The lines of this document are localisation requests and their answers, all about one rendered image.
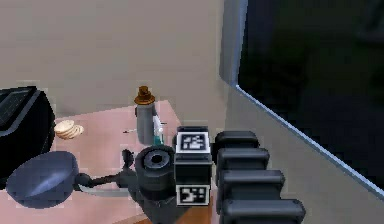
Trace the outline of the dark blue frying pan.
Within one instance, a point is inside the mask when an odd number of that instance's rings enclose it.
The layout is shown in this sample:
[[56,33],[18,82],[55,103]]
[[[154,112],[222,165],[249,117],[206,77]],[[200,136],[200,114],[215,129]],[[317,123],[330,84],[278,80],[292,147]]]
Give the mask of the dark blue frying pan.
[[26,161],[8,177],[5,190],[18,204],[27,208],[45,209],[66,201],[80,185],[97,188],[118,183],[122,172],[92,179],[79,172],[74,154],[52,151]]

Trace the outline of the black box appliance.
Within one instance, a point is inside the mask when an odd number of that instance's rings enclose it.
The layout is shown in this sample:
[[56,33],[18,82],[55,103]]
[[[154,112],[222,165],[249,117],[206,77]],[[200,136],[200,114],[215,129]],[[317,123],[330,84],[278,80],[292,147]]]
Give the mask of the black box appliance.
[[51,149],[55,114],[36,86],[0,89],[0,190],[12,172]]

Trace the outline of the grey bottle with brown cap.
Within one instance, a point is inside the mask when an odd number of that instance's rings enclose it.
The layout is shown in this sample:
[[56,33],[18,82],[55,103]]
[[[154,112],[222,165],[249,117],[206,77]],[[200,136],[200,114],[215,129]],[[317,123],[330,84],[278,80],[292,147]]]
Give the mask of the grey bottle with brown cap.
[[155,115],[155,97],[147,86],[140,86],[134,99],[136,104],[137,136],[143,145],[152,145],[154,138],[153,116]]

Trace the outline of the sliced tan bread loaf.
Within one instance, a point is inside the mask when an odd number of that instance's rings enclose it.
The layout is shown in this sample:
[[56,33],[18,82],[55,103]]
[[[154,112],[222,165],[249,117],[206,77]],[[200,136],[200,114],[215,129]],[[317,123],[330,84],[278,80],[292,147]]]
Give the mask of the sliced tan bread loaf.
[[63,120],[54,127],[55,134],[64,140],[73,139],[84,132],[84,127],[75,123],[74,120]]

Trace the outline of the dark window with blue frame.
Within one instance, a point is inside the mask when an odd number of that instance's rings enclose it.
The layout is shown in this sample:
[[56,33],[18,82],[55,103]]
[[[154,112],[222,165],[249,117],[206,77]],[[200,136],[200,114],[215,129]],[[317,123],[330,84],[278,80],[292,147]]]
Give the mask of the dark window with blue frame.
[[219,74],[384,201],[384,0],[223,0]]

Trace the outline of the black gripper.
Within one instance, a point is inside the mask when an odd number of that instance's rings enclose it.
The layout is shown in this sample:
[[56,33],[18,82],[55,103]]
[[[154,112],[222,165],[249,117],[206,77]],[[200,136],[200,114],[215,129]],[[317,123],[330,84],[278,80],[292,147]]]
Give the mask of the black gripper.
[[176,224],[189,209],[176,205],[174,150],[170,146],[151,146],[135,158],[136,186],[131,196],[152,224]]

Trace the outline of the silver knife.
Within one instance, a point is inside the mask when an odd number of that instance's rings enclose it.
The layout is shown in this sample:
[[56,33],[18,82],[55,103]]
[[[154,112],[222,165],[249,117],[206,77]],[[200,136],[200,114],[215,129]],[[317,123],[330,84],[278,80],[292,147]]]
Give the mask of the silver knife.
[[127,188],[122,189],[98,189],[90,188],[83,185],[79,186],[82,192],[85,192],[90,195],[100,196],[100,197],[129,197],[130,193]]

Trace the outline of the white teal spray bottle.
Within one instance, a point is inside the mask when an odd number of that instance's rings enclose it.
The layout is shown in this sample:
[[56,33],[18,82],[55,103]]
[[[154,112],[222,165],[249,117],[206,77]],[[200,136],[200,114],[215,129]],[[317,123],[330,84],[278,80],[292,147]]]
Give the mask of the white teal spray bottle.
[[163,124],[161,123],[158,115],[153,117],[153,124],[154,124],[154,144],[163,145],[164,144]]

